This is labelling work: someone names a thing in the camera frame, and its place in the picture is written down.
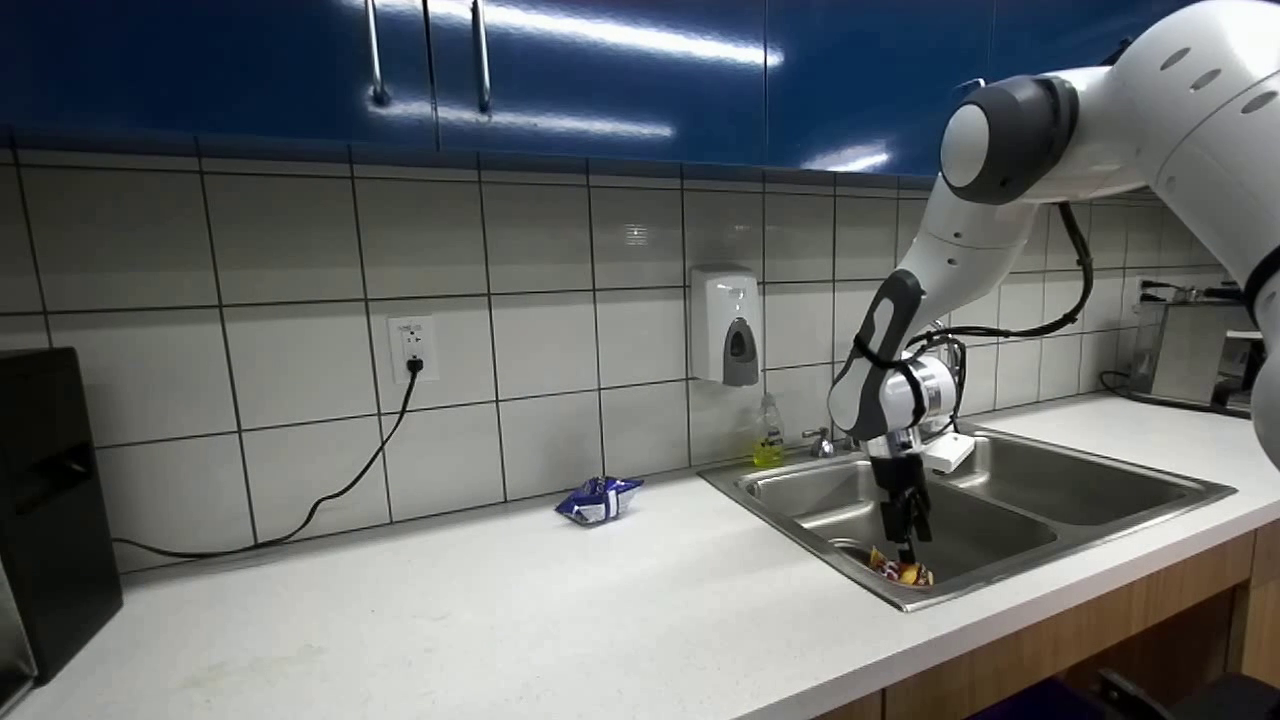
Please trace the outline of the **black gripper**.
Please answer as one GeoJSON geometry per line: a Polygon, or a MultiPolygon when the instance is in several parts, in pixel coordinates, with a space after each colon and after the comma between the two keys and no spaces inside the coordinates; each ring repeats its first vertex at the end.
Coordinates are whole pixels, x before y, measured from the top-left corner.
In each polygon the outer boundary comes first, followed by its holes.
{"type": "Polygon", "coordinates": [[[927,517],[927,488],[923,488],[923,458],[921,457],[888,457],[888,458],[873,458],[876,472],[876,488],[883,493],[883,540],[893,544],[893,553],[908,556],[912,562],[921,562],[921,553],[934,544],[934,525],[927,517]]]}

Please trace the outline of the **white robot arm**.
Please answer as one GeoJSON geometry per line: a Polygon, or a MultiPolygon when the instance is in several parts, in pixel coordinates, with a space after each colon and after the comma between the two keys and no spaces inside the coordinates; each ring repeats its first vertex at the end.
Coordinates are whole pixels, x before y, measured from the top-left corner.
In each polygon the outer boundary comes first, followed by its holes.
{"type": "Polygon", "coordinates": [[[1264,334],[1252,427],[1280,458],[1280,3],[1191,0],[1115,58],[991,80],[942,141],[923,218],[834,374],[834,425],[873,457],[883,536],[917,553],[927,469],[955,469],[950,319],[1001,285],[1041,213],[1143,187],[1229,267],[1264,334]]]}

